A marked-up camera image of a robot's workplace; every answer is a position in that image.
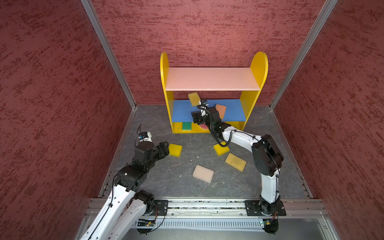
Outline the salmon pink sponge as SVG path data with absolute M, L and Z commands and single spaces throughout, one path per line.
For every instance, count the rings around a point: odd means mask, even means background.
M 223 120 L 224 116 L 225 116 L 225 113 L 226 113 L 227 107 L 223 106 L 223 105 L 216 104 L 215 108 L 216 108 L 216 110 L 219 113 L 220 119 Z

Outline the bright yellow sponge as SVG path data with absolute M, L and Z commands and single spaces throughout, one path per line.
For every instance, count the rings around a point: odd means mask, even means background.
M 221 147 L 219 144 L 214 145 L 213 148 L 218 156 L 224 155 L 230 151 L 229 147 Z
M 174 157 L 180 157 L 182 153 L 183 146 L 176 144 L 169 144 L 169 155 Z

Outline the dark yellow sponge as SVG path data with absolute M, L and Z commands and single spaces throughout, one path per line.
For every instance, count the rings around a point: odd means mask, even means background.
M 188 98 L 189 98 L 190 103 L 193 107 L 196 107 L 200 104 L 201 99 L 200 99 L 199 94 L 197 92 L 188 94 Z

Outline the green yellow sponge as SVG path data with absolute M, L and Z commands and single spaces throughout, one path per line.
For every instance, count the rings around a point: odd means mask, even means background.
M 192 123 L 190 122 L 184 122 L 182 124 L 182 130 L 183 131 L 191 131 L 192 130 Z

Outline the pale pink sponge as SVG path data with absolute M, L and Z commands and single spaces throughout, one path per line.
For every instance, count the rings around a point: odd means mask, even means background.
M 212 182 L 213 176 L 214 176 L 213 170 L 207 169 L 200 165 L 196 165 L 195 170 L 193 172 L 194 178 L 204 181 L 205 183 L 208 183 L 208 184 Z

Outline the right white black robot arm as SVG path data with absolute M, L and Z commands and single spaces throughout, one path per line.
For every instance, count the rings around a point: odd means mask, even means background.
M 200 104 L 197 109 L 197 112 L 191 113 L 193 123 L 206 125 L 220 147 L 233 143 L 252 153 L 256 169 L 262 177 L 259 209 L 265 216 L 275 214 L 281 202 L 279 179 L 284 157 L 273 137 L 252 135 L 238 130 L 223 122 L 215 107 Z

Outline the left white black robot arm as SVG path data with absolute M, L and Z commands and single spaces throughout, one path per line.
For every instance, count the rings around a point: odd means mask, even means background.
M 121 240 L 145 214 L 154 210 L 154 195 L 139 191 L 155 163 L 170 154 L 169 143 L 142 141 L 132 163 L 119 170 L 111 193 L 82 240 Z

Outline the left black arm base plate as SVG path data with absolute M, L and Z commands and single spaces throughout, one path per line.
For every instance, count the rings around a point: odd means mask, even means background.
M 168 200 L 153 200 L 147 206 L 146 216 L 166 216 L 168 212 Z

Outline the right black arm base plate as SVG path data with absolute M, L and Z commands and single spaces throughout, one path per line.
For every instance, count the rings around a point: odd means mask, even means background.
M 244 203 L 249 217 L 285 217 L 287 215 L 281 200 L 272 204 L 264 200 L 246 200 Z

